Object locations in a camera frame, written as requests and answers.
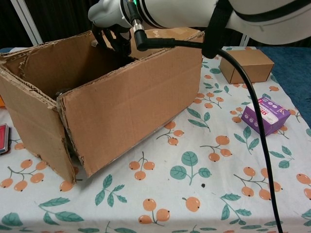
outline blue surface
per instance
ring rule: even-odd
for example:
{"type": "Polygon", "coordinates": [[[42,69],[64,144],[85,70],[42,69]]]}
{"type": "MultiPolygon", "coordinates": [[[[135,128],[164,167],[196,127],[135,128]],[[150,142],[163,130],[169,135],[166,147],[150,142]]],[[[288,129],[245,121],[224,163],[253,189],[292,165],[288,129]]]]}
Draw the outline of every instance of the blue surface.
{"type": "Polygon", "coordinates": [[[275,63],[272,73],[311,127],[311,48],[257,48],[275,63]]]}

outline cardboard box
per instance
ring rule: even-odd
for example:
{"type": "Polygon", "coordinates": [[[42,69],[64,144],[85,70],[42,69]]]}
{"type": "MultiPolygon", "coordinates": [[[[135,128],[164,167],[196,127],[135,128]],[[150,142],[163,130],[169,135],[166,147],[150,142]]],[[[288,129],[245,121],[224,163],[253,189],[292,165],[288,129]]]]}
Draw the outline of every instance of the cardboard box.
{"type": "Polygon", "coordinates": [[[91,176],[190,105],[199,88],[200,50],[134,61],[92,41],[87,32],[0,56],[0,93],[26,149],[70,182],[69,142],[91,176]],[[73,89],[54,101],[64,88],[73,89]]]}
{"type": "MultiPolygon", "coordinates": [[[[267,81],[274,62],[260,50],[227,51],[244,68],[252,83],[267,81]]],[[[220,62],[220,70],[228,83],[244,83],[238,71],[224,58],[220,62]]]]}
{"type": "MultiPolygon", "coordinates": [[[[266,136],[280,129],[290,116],[290,112],[288,110],[267,97],[260,98],[258,103],[260,106],[266,136]]],[[[257,117],[252,103],[246,106],[241,118],[259,133],[257,117]]]]}

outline floral tablecloth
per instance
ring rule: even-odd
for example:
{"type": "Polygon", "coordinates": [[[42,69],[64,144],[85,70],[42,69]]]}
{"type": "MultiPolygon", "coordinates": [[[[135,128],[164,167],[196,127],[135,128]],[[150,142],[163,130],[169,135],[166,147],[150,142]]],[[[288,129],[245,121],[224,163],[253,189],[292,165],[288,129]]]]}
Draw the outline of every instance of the floral tablecloth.
{"type": "MultiPolygon", "coordinates": [[[[259,135],[241,121],[248,91],[228,84],[219,63],[204,59],[194,103],[120,159],[89,179],[76,160],[74,186],[24,149],[0,109],[12,129],[0,156],[0,232],[276,232],[259,135]]],[[[290,109],[267,137],[276,198],[283,230],[310,232],[311,130],[273,75],[254,87],[290,109]]]]}

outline black connector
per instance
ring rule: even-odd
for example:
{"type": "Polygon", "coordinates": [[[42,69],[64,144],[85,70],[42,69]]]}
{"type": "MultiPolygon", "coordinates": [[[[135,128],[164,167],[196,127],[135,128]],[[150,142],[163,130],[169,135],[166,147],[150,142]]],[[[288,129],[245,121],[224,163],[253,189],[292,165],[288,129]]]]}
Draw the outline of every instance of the black connector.
{"type": "Polygon", "coordinates": [[[139,51],[147,49],[174,48],[175,39],[173,38],[147,38],[144,30],[138,30],[134,33],[136,47],[139,51]]]}

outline cardboard flap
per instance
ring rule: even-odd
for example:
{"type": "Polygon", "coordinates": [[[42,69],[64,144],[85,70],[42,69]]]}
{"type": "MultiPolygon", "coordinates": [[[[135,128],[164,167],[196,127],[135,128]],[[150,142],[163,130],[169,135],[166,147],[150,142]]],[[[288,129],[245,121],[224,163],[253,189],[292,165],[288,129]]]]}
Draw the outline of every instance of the cardboard flap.
{"type": "Polygon", "coordinates": [[[64,125],[88,176],[193,102],[201,61],[197,49],[159,52],[58,98],[64,125]]]}
{"type": "Polygon", "coordinates": [[[74,182],[57,109],[29,86],[0,66],[0,93],[26,149],[41,157],[64,179],[74,182]]]}

